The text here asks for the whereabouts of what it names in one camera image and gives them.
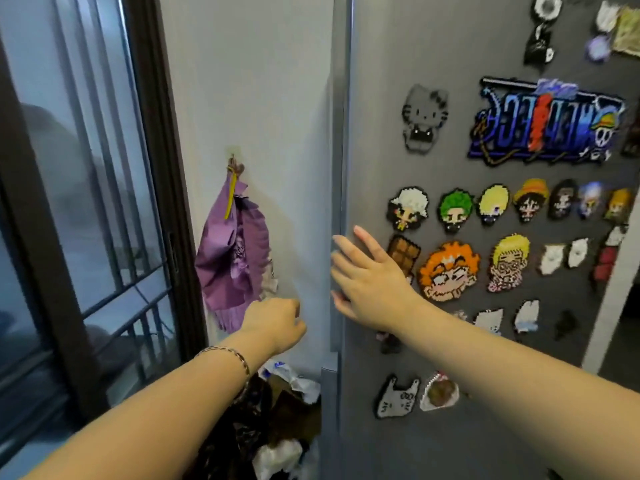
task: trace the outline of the yellow string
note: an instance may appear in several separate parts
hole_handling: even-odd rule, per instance
[[[227,170],[233,173],[231,175],[231,185],[229,185],[229,200],[227,201],[227,211],[225,213],[225,220],[229,218],[231,214],[231,204],[234,202],[234,195],[236,194],[236,182],[238,181],[238,175],[233,168],[227,167]]]

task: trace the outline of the refrigerator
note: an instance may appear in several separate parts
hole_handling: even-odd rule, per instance
[[[540,34],[534,0],[335,0],[332,232],[352,237],[360,225],[382,246],[395,235],[410,240],[420,247],[412,268],[418,292],[424,288],[420,269],[434,251],[451,241],[470,245],[480,257],[475,284],[434,303],[447,312],[463,310],[469,322],[484,310],[501,309],[494,332],[578,367],[584,362],[597,373],[640,262],[629,244],[640,237],[635,213],[612,274],[610,267],[607,279],[593,279],[616,226],[604,218],[609,199],[615,190],[637,189],[640,161],[625,145],[634,131],[640,59],[614,52],[607,61],[590,60],[587,44],[597,35],[602,0],[561,1],[559,15]],[[640,7],[640,0],[616,1]],[[525,63],[527,44],[540,35],[549,37],[541,42],[541,59],[528,56]],[[427,99],[415,103],[423,115],[428,111],[423,127],[413,106],[420,97],[411,97],[416,87]],[[548,111],[539,117],[544,109],[537,108],[537,98],[548,93]],[[478,137],[474,129],[483,117],[485,132]],[[542,128],[531,123],[540,118]],[[537,139],[531,124],[539,127]],[[540,180],[547,198],[523,222],[526,209],[513,199]],[[600,183],[600,203],[587,211],[590,217],[580,216],[576,194],[567,217],[550,218],[553,190],[564,180],[587,193],[594,187],[584,185]],[[508,188],[509,201],[487,225],[477,208],[484,190],[497,184]],[[388,212],[390,200],[407,187],[428,196],[428,216],[400,232]],[[474,210],[452,235],[439,215],[443,196],[455,189],[473,197]],[[584,202],[592,205],[593,199],[585,195]],[[514,233],[530,243],[522,282],[490,292],[494,247]],[[585,238],[584,260],[569,267],[572,243]],[[563,262],[544,275],[541,260],[550,244],[565,244]],[[514,320],[527,301],[538,302],[538,328],[520,334]],[[433,364],[407,347],[382,354],[375,331],[336,310],[331,331],[333,353],[323,370],[323,478],[546,478],[544,460],[472,396],[461,394],[452,407],[421,410],[424,387],[437,372]],[[417,402],[405,416],[379,419],[376,398],[391,374],[397,387],[421,380]]]

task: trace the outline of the purple bag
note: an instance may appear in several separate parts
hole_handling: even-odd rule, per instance
[[[262,274],[269,262],[269,231],[264,215],[242,196],[247,185],[239,180],[225,218],[236,175],[229,170],[209,212],[195,261],[204,301],[219,327],[229,333],[240,329],[246,309],[259,299]]]

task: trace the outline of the silver bracelet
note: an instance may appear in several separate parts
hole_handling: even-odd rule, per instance
[[[249,389],[249,380],[251,379],[251,369],[249,369],[249,364],[247,364],[246,360],[244,359],[243,355],[240,354],[240,352],[238,352],[235,349],[231,349],[229,347],[215,347],[215,346],[214,347],[207,347],[206,349],[203,349],[200,352],[198,352],[196,357],[198,355],[204,354],[204,352],[209,352],[210,350],[224,350],[226,352],[231,352],[233,355],[238,357],[238,359],[240,359],[240,362],[242,363],[242,365],[244,367],[244,371],[246,372],[246,382],[244,383],[244,387],[243,387],[242,391],[240,391],[240,393],[234,399],[233,403],[235,404],[235,403],[237,403],[238,401],[240,401],[244,397],[244,394],[246,393],[247,389]]]

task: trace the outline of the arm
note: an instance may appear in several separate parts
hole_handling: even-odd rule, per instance
[[[254,373],[305,334],[298,311],[290,299],[253,303],[220,346]],[[236,355],[205,352],[93,421],[25,480],[179,479],[246,379]]]
[[[334,238],[344,253],[332,254],[341,313],[394,333],[459,380],[565,478],[640,478],[640,394],[443,312],[370,234],[355,234],[373,259]]]

